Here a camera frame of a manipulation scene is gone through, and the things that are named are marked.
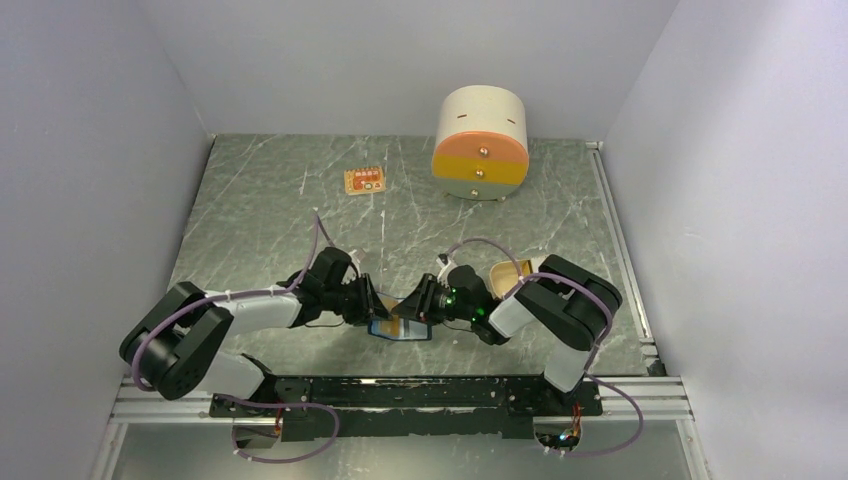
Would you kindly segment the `orange credit card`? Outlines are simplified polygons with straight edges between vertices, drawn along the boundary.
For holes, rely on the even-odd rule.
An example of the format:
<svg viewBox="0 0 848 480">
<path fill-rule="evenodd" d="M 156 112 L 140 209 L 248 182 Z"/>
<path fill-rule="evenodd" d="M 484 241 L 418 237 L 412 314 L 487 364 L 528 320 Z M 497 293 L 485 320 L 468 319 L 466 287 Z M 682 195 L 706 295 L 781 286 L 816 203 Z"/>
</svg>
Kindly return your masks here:
<svg viewBox="0 0 848 480">
<path fill-rule="evenodd" d="M 406 327 L 404 320 L 398 316 L 393 316 L 387 327 L 387 335 L 395 341 L 403 341 L 406 338 Z"/>
</svg>

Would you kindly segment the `blue card holder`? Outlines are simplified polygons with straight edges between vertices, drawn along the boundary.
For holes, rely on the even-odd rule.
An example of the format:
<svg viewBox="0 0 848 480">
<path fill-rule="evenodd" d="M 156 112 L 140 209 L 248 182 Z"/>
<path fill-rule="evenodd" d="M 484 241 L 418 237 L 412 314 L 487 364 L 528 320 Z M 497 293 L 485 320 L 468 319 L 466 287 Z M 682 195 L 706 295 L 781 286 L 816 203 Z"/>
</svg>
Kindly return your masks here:
<svg viewBox="0 0 848 480">
<path fill-rule="evenodd" d="M 372 319 L 367 331 L 369 335 L 395 342 L 430 341 L 432 339 L 431 326 L 402 319 L 394 314 L 388 320 Z"/>
</svg>

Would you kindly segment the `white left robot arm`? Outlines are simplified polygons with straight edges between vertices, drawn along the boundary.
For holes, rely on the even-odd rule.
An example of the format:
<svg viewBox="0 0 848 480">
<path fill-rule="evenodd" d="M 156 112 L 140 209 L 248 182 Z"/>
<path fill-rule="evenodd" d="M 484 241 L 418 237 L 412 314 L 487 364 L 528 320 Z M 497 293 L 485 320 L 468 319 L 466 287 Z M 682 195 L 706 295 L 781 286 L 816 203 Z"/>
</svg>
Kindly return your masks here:
<svg viewBox="0 0 848 480">
<path fill-rule="evenodd" d="M 370 276 L 335 247 L 313 254 L 305 268 L 266 288 L 215 292 L 188 281 L 176 284 L 127 334 L 119 356 L 143 391 L 166 400 L 194 391 L 223 394 L 261 416 L 277 400 L 274 374 L 249 354 L 222 351 L 222 344 L 245 333 L 304 327 L 324 313 L 352 326 L 390 317 Z"/>
</svg>

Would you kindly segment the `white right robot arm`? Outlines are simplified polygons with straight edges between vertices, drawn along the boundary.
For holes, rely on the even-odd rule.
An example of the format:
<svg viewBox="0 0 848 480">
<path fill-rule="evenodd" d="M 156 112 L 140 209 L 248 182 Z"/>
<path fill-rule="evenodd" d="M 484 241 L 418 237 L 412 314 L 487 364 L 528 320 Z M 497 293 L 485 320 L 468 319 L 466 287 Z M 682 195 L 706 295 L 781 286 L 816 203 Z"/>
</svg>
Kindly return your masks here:
<svg viewBox="0 0 848 480">
<path fill-rule="evenodd" d="M 426 325 L 467 321 L 488 345 L 502 345 L 529 325 L 544 326 L 557 344 L 543 370 L 539 398 L 548 412 L 562 414 L 576 403 L 577 386 L 621 304 L 610 282 L 551 254 L 500 297 L 471 266 L 448 265 L 438 276 L 423 275 L 391 313 Z"/>
</svg>

